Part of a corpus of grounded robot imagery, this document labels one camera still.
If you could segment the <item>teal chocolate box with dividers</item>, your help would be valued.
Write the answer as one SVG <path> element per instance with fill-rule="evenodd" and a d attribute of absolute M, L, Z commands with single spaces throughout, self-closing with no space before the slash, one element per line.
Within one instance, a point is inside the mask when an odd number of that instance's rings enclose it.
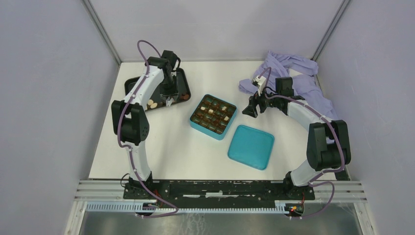
<path fill-rule="evenodd" d="M 212 114 L 208 113 L 209 109 L 213 110 Z M 206 94 L 191 114 L 189 123 L 193 129 L 221 141 L 235 119 L 236 113 L 237 107 L 235 105 Z M 226 116 L 230 118 L 228 121 L 224 121 Z"/>

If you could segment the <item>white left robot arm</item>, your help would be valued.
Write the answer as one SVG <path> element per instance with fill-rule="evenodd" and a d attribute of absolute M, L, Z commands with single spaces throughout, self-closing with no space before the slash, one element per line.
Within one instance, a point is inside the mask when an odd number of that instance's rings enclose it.
<path fill-rule="evenodd" d="M 179 96 L 179 84 L 175 65 L 180 64 L 179 57 L 165 50 L 160 57 L 149 57 L 145 62 L 143 74 L 122 100 L 111 104 L 114 132 L 118 144 L 127 150 L 131 164 L 128 184 L 135 187 L 135 193 L 141 199 L 149 199 L 154 187 L 147 181 L 151 179 L 145 140 L 150 131 L 145 114 L 148 101 L 155 91 L 166 106 L 171 106 Z"/>

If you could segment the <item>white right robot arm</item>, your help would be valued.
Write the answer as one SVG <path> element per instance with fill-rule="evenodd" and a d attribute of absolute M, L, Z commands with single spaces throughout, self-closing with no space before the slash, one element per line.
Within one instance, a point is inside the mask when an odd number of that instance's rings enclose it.
<path fill-rule="evenodd" d="M 256 118 L 267 108 L 277 108 L 296 120 L 308 132 L 306 160 L 289 172 L 289 183 L 283 185 L 283 195 L 295 200 L 302 194 L 303 186 L 326 173 L 337 173 L 350 163 L 350 145 L 347 124 L 333 120 L 312 108 L 300 95 L 295 95 L 290 77 L 276 79 L 276 90 L 268 86 L 268 79 L 256 76 L 250 80 L 256 92 L 250 96 L 244 115 Z"/>

